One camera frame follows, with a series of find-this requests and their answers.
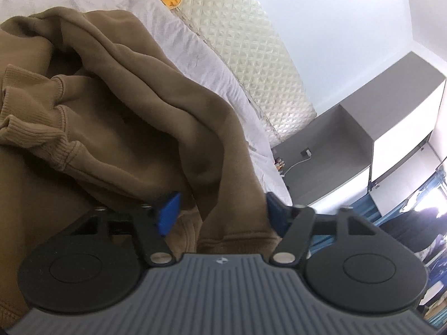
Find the black circular pad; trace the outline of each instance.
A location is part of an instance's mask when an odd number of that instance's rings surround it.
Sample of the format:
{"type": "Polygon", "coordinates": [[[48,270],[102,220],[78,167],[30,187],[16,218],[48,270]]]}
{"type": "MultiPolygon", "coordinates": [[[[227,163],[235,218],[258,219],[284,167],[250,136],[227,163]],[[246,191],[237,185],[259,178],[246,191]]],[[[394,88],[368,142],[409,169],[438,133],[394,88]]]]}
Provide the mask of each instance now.
{"type": "Polygon", "coordinates": [[[350,227],[350,220],[339,213],[335,243],[307,260],[310,288],[336,307],[367,315],[417,304],[427,281],[423,263],[379,228],[362,219],[350,227]]]}
{"type": "Polygon", "coordinates": [[[54,237],[38,246],[18,273],[29,305],[80,314],[105,309],[136,287],[141,266],[133,248],[93,235],[54,237]]]}
{"type": "Polygon", "coordinates": [[[370,253],[354,255],[343,263],[345,273],[355,281],[377,284],[394,276],[396,266],[387,257],[370,253]]]}
{"type": "Polygon", "coordinates": [[[56,259],[50,267],[55,279],[66,283],[80,283],[96,277],[101,261],[93,255],[75,253],[56,259]]]}

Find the metal screw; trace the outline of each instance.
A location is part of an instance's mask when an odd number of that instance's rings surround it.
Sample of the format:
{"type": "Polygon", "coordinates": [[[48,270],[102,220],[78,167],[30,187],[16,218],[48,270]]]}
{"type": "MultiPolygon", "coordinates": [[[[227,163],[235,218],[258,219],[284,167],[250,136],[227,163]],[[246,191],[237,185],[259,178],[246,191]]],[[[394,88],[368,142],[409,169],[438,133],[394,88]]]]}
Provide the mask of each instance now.
{"type": "Polygon", "coordinates": [[[166,264],[172,261],[172,256],[165,252],[155,252],[151,254],[151,261],[155,264],[166,264]]]}
{"type": "Polygon", "coordinates": [[[274,254],[273,260],[276,263],[289,264],[295,262],[296,257],[288,252],[279,252],[274,254]]]}

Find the logo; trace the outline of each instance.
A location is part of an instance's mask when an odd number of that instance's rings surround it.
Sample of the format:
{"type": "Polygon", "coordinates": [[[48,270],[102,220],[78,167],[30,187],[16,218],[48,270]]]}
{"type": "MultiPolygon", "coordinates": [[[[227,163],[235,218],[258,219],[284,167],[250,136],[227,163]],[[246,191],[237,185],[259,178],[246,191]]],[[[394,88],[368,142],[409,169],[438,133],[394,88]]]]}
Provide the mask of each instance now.
{"type": "Polygon", "coordinates": [[[228,263],[229,260],[226,259],[225,257],[220,257],[219,259],[216,259],[216,262],[217,262],[218,264],[225,264],[225,263],[228,263]]]}

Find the gray ribbed plate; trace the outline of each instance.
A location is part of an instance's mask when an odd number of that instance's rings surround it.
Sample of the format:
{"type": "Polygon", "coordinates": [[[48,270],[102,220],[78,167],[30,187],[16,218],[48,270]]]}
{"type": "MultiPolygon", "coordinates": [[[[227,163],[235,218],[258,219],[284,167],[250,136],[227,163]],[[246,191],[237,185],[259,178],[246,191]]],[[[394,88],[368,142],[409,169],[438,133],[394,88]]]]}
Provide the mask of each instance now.
{"type": "Polygon", "coordinates": [[[124,301],[84,316],[30,311],[11,335],[429,335],[412,311],[346,314],[315,298],[294,270],[260,255],[184,255],[147,272],[124,301]]]}

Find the white ceiling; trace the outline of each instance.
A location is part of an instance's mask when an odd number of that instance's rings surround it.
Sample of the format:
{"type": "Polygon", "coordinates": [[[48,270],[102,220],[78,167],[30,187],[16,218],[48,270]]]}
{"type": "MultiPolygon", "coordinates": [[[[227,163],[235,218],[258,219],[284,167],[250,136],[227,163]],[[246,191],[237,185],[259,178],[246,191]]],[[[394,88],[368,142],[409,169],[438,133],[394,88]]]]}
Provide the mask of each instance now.
{"type": "Polygon", "coordinates": [[[408,0],[413,39],[447,61],[447,0],[408,0]]]}

